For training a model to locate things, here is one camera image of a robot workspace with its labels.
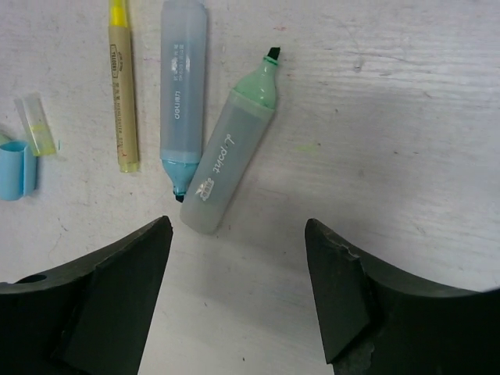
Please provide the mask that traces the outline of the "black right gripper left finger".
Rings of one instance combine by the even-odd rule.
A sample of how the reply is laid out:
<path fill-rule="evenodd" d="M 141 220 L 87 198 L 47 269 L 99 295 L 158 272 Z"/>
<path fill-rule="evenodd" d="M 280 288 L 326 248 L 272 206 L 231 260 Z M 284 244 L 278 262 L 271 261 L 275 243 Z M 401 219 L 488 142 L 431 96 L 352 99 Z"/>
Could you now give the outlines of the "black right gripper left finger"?
<path fill-rule="evenodd" d="M 169 258 L 161 216 L 117 242 L 1 284 L 3 374 L 136 374 Z"/>

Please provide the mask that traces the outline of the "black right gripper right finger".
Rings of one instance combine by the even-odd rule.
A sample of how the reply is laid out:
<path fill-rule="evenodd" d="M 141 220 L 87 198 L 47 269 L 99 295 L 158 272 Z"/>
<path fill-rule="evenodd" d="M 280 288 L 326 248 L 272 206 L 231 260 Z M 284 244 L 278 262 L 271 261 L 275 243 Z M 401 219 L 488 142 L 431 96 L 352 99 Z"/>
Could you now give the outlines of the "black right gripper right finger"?
<path fill-rule="evenodd" d="M 319 220 L 305 247 L 326 362 L 336 374 L 496 374 L 499 292 L 439 284 Z"/>

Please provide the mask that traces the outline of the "pastel blue cap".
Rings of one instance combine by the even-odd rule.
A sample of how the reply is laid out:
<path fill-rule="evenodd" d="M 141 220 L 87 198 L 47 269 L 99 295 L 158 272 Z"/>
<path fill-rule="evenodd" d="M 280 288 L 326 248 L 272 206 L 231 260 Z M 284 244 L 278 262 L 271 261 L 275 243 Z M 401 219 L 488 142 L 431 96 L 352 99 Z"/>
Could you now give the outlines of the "pastel blue cap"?
<path fill-rule="evenodd" d="M 25 141 L 1 145 L 1 200 L 31 195 L 37 186 L 38 159 Z"/>

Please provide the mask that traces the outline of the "clear yellow pen cap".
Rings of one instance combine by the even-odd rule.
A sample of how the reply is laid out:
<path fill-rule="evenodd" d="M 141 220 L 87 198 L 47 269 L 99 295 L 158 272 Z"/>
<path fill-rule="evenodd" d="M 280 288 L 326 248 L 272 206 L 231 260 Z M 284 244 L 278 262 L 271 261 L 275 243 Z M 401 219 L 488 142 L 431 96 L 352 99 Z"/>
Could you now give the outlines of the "clear yellow pen cap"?
<path fill-rule="evenodd" d="M 55 154 L 55 142 L 40 97 L 36 94 L 28 94 L 22 98 L 16 98 L 14 103 L 34 156 Z"/>

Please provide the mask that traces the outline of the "thin yellow highlighter pen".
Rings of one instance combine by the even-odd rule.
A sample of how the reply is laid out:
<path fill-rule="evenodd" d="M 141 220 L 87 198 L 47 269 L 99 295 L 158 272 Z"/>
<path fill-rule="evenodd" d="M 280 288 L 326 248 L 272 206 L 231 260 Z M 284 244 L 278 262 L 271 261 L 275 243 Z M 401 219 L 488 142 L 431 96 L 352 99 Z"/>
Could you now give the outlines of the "thin yellow highlighter pen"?
<path fill-rule="evenodd" d="M 122 173 L 136 173 L 139 170 L 138 136 L 132 48 L 125 1 L 109 1 L 109 55 L 118 165 Z"/>

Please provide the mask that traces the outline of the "pastel green highlighter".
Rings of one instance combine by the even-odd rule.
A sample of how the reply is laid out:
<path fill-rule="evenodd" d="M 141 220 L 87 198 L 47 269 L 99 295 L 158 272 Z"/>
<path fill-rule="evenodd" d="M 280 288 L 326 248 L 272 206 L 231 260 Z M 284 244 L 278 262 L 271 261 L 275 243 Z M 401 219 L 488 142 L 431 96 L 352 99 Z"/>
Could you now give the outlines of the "pastel green highlighter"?
<path fill-rule="evenodd" d="M 181 205 L 180 219 L 201 234 L 219 226 L 277 106 L 280 48 L 231 89 Z"/>

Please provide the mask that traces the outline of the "pastel blue highlighter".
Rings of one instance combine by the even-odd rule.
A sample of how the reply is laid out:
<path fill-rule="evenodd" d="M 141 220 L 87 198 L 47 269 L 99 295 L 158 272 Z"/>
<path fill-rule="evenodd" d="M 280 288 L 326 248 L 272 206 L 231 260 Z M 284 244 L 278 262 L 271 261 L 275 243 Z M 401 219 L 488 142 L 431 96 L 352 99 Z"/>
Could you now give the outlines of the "pastel blue highlighter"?
<path fill-rule="evenodd" d="M 202 156 L 207 22 L 203 1 L 162 5 L 159 154 L 179 202 Z"/>

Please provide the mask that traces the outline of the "pastel green cap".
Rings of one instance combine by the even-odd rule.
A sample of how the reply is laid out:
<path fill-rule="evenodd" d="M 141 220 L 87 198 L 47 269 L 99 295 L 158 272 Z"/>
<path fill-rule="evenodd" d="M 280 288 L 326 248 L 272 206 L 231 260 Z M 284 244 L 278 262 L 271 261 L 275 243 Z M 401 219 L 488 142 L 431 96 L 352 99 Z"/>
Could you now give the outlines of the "pastel green cap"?
<path fill-rule="evenodd" d="M 10 138 L 4 134 L 0 134 L 0 145 L 10 142 Z"/>

